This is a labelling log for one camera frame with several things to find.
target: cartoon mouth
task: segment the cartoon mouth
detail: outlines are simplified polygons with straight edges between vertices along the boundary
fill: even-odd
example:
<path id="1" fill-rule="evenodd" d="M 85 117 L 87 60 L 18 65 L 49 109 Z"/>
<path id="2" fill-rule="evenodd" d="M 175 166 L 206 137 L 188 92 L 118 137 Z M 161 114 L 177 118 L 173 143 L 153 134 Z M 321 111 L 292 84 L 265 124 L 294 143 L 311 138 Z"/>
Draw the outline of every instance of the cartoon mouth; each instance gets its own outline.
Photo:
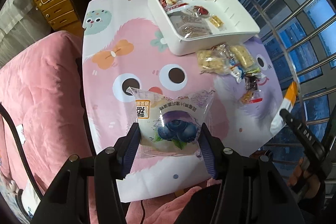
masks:
<path id="1" fill-rule="evenodd" d="M 258 85 L 265 85 L 268 80 L 269 79 L 267 77 L 265 77 L 265 81 L 263 83 L 258 83 Z"/>

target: white plastic bin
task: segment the white plastic bin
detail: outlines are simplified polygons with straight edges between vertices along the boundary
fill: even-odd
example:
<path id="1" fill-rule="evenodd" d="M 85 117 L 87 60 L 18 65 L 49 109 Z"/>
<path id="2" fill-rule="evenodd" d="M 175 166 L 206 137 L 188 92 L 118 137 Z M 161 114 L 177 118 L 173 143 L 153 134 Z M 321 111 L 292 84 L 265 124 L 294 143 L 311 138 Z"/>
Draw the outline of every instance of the white plastic bin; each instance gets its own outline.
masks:
<path id="1" fill-rule="evenodd" d="M 148 0 L 148 7 L 160 28 L 169 50 L 175 55 L 184 55 L 202 49 L 208 49 L 223 42 L 230 45 L 244 43 L 260 32 L 260 28 L 238 0 L 181 0 L 191 5 L 206 8 L 217 15 L 224 23 L 224 29 L 218 30 L 209 23 L 212 35 L 187 39 L 179 35 L 171 23 L 159 0 Z"/>

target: person's hand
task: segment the person's hand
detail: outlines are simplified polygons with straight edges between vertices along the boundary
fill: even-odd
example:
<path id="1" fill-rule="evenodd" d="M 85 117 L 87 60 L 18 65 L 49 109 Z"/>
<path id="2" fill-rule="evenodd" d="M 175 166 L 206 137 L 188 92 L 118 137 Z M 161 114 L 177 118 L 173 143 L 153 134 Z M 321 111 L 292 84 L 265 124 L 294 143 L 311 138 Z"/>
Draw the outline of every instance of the person's hand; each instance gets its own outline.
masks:
<path id="1" fill-rule="evenodd" d="M 289 177 L 288 182 L 287 182 L 287 186 L 291 187 L 294 186 L 299 177 L 302 174 L 302 169 L 301 169 L 301 164 L 303 162 L 303 159 L 301 159 L 299 161 L 299 164 L 297 167 L 295 167 L 292 175 Z M 307 182 L 309 184 L 309 189 L 305 195 L 305 198 L 313 198 L 316 196 L 317 192 L 319 191 L 321 182 L 319 180 L 319 178 L 317 177 L 317 175 L 311 175 L 311 173 L 309 173 L 308 171 L 305 171 L 303 173 L 303 177 L 304 178 L 308 178 Z"/>

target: metal screw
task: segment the metal screw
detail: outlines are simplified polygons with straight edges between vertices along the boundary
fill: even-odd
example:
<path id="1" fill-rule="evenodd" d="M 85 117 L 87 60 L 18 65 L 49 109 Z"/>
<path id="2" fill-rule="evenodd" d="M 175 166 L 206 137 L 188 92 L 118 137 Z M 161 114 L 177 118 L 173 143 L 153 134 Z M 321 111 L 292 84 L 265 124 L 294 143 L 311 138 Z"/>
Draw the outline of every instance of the metal screw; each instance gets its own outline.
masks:
<path id="1" fill-rule="evenodd" d="M 261 155 L 260 159 L 264 162 L 267 162 L 269 160 L 269 158 L 266 155 Z"/>
<path id="2" fill-rule="evenodd" d="M 76 154 L 73 154 L 69 157 L 69 161 L 71 161 L 71 162 L 76 161 L 76 160 L 78 160 L 78 156 Z"/>
<path id="3" fill-rule="evenodd" d="M 231 148 L 226 147 L 223 149 L 223 152 L 227 155 L 231 155 L 233 153 L 233 150 Z"/>
<path id="4" fill-rule="evenodd" d="M 112 146 L 105 149 L 106 154 L 112 154 L 114 151 L 115 151 L 115 149 Z"/>

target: blue gripper pad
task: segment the blue gripper pad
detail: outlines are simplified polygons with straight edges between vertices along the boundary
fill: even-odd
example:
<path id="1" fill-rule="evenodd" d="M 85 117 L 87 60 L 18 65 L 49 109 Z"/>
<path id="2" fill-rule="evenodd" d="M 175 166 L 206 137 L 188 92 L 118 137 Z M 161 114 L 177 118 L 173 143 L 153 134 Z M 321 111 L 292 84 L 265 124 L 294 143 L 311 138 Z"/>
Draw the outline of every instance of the blue gripper pad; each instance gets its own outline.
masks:
<path id="1" fill-rule="evenodd" d="M 121 160 L 119 159 L 119 163 L 122 165 L 121 175 L 123 178 L 126 177 L 127 174 L 131 171 L 135 154 L 137 153 L 139 143 L 141 140 L 141 134 L 138 123 L 133 123 L 131 126 L 123 144 L 122 149 L 125 149 L 123 156 Z"/>
<path id="2" fill-rule="evenodd" d="M 211 175 L 211 177 L 214 179 L 217 179 L 218 171 L 216 170 L 215 156 L 210 148 L 208 140 L 202 133 L 199 135 L 198 144 L 201 149 L 203 160 L 209 175 Z"/>

